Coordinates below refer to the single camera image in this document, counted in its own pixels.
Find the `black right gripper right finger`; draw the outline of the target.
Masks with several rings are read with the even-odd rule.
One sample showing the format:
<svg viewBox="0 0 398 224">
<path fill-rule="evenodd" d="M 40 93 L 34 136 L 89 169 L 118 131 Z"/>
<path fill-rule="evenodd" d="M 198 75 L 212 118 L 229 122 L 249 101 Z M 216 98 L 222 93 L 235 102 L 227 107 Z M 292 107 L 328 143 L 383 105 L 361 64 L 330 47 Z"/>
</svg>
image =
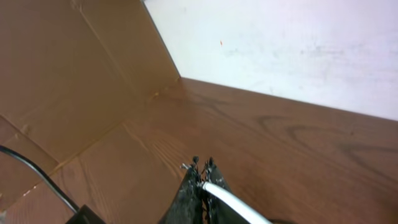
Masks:
<svg viewBox="0 0 398 224">
<path fill-rule="evenodd" d="M 231 188 L 225 181 L 221 171 L 211 157 L 204 166 L 205 181 L 215 184 L 231 193 Z M 205 199 L 208 223 L 211 224 L 246 224 L 247 221 L 225 204 L 221 199 L 211 193 L 206 193 Z"/>
</svg>

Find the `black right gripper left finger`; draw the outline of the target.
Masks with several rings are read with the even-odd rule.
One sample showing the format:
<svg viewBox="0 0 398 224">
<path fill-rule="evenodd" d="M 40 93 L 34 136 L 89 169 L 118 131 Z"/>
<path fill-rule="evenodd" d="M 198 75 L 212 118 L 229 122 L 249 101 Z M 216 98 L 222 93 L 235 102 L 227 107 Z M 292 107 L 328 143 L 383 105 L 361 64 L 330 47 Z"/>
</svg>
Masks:
<svg viewBox="0 0 398 224">
<path fill-rule="evenodd" d="M 201 198 L 201 177 L 198 171 L 199 157 L 194 156 L 189 165 L 182 164 L 186 169 L 185 176 L 175 197 L 159 220 L 161 224 L 202 224 L 203 202 Z"/>
</svg>

